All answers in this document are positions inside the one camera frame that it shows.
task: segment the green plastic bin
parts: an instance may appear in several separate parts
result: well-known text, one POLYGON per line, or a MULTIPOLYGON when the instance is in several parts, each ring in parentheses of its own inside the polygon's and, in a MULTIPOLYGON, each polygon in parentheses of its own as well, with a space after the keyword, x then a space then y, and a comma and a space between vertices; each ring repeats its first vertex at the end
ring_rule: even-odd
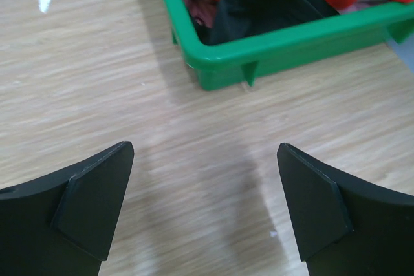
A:
POLYGON ((204 90, 216 90, 323 58, 402 42, 414 31, 414 3, 387 3, 216 46, 203 45, 183 0, 164 0, 173 42, 204 90))

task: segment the wooden surface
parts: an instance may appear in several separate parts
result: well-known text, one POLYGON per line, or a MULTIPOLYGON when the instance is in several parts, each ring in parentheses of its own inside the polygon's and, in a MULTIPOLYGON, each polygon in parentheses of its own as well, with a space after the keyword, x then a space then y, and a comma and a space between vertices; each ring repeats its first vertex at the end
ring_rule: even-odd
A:
POLYGON ((101 276, 306 275, 281 142, 414 194, 414 75, 385 45, 204 92, 162 0, 0 0, 0 70, 0 188, 135 146, 101 276))

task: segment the black cloth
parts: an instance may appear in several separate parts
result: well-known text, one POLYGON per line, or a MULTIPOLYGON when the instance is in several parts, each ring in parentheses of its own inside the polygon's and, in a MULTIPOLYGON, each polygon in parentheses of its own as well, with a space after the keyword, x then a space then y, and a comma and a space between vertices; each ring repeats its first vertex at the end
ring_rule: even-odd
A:
POLYGON ((218 45, 338 14, 325 0, 219 0, 212 28, 193 24, 205 45, 218 45))

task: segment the white speck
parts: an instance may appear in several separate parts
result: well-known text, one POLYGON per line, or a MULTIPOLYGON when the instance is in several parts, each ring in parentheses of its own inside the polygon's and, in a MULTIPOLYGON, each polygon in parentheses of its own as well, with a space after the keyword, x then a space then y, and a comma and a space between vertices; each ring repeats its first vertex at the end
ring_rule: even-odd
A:
POLYGON ((38 0, 40 12, 46 13, 49 10, 49 5, 52 0, 38 0))

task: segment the light wood tabletop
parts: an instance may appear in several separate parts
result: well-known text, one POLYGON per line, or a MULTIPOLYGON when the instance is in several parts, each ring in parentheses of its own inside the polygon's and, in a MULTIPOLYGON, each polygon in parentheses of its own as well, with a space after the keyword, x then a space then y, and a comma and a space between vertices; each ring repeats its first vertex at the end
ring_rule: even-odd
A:
POLYGON ((288 142, 414 194, 414 75, 385 45, 201 90, 162 0, 0 0, 0 188, 121 140, 135 162, 100 275, 307 275, 288 142))

